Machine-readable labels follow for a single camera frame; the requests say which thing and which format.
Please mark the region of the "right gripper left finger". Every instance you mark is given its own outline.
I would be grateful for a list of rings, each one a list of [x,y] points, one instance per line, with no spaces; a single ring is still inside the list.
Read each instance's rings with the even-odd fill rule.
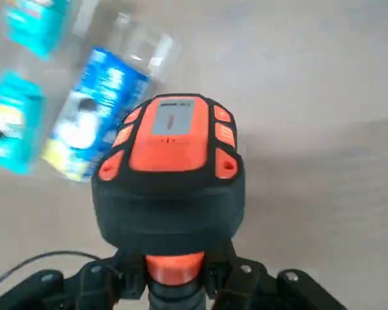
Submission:
[[[86,263],[65,278],[42,269],[0,296],[0,309],[113,309],[121,300],[141,298],[146,286],[142,255],[118,251]]]

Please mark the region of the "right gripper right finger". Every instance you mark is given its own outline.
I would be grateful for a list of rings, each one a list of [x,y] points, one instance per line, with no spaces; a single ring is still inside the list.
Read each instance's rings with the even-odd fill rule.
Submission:
[[[212,309],[346,308],[306,272],[285,269],[272,276],[262,263],[237,256],[231,242],[205,252],[202,279]]]

